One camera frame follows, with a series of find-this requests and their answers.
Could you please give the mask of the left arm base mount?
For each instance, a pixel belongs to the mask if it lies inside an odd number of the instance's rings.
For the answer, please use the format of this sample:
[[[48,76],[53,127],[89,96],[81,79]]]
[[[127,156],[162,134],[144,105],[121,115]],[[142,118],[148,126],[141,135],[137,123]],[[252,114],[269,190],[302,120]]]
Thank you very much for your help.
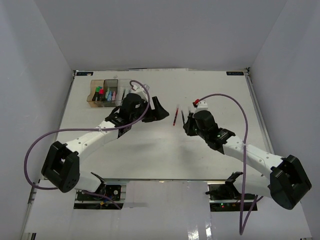
[[[78,190],[73,208],[78,210],[121,210],[124,205],[121,185],[107,185],[99,195],[91,195]]]

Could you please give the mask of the mint green correction tape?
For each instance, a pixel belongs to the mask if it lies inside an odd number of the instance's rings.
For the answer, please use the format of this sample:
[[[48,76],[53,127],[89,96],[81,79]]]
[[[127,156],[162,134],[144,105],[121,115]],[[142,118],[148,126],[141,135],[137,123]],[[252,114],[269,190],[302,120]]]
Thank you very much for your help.
[[[110,101],[110,92],[111,92],[111,89],[108,87],[105,92],[105,100],[107,102]]]

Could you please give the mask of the red pen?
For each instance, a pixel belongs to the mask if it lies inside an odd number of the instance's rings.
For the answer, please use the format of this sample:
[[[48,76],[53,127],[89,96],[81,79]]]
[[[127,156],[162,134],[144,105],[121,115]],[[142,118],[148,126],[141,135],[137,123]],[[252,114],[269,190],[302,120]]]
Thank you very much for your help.
[[[174,118],[173,118],[172,126],[175,126],[175,125],[176,125],[177,117],[178,117],[178,114],[179,114],[179,107],[180,107],[180,105],[177,104],[177,106],[176,106],[176,108],[175,108],[175,113],[174,113]]]

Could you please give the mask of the pink cap black highlighter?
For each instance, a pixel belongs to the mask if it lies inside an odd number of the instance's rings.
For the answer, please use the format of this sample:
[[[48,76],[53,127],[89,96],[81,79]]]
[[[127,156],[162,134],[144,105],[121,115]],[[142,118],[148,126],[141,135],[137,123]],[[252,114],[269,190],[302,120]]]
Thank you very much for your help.
[[[96,101],[102,102],[104,100],[104,97],[105,97],[105,91],[103,88],[100,88],[99,92],[98,92],[98,97],[96,98]]]

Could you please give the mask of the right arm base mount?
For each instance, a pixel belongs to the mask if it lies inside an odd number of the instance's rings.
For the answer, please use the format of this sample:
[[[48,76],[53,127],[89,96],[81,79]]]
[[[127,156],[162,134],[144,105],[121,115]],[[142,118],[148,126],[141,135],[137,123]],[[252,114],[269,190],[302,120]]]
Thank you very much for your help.
[[[234,186],[236,180],[242,180],[242,172],[233,172],[227,180],[209,182],[205,194],[209,197],[212,213],[240,212],[241,193]]]

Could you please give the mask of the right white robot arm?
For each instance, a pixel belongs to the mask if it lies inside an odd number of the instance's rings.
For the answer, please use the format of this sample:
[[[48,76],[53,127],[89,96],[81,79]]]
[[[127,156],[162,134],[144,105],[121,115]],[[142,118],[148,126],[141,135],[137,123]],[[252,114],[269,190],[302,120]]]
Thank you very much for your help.
[[[189,113],[183,129],[187,136],[199,136],[210,149],[240,160],[260,173],[245,176],[244,171],[236,171],[221,186],[210,185],[207,195],[213,200],[236,200],[245,193],[271,198],[284,209],[292,210],[312,188],[297,157],[282,157],[244,144],[234,132],[218,127],[208,110]]]

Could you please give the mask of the purple pen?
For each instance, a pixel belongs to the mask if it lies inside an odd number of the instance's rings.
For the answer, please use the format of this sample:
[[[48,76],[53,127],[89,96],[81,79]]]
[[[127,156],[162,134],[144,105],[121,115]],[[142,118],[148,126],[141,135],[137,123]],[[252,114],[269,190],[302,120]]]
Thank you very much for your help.
[[[186,123],[186,119],[185,119],[183,108],[180,109],[180,113],[181,113],[182,124],[184,125]]]

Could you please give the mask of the green cap black highlighter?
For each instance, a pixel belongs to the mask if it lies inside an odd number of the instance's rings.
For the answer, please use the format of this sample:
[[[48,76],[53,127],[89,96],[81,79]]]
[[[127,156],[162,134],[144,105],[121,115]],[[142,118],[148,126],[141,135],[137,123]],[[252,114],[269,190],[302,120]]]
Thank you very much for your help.
[[[97,97],[99,95],[99,90],[100,90],[99,86],[95,88],[95,91],[94,91],[94,94],[93,94],[93,97],[92,97],[92,101],[93,102],[97,101]]]

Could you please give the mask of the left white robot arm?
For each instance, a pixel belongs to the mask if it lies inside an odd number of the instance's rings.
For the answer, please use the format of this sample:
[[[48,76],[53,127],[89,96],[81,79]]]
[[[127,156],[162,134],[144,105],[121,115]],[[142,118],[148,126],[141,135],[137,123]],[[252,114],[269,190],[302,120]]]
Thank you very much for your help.
[[[81,171],[80,165],[100,147],[127,133],[137,119],[150,123],[170,115],[156,96],[152,97],[152,102],[153,106],[150,106],[140,95],[129,93],[94,131],[66,143],[54,142],[41,174],[63,193],[76,189],[88,192],[96,200],[103,198],[107,185],[105,180],[94,172]]]

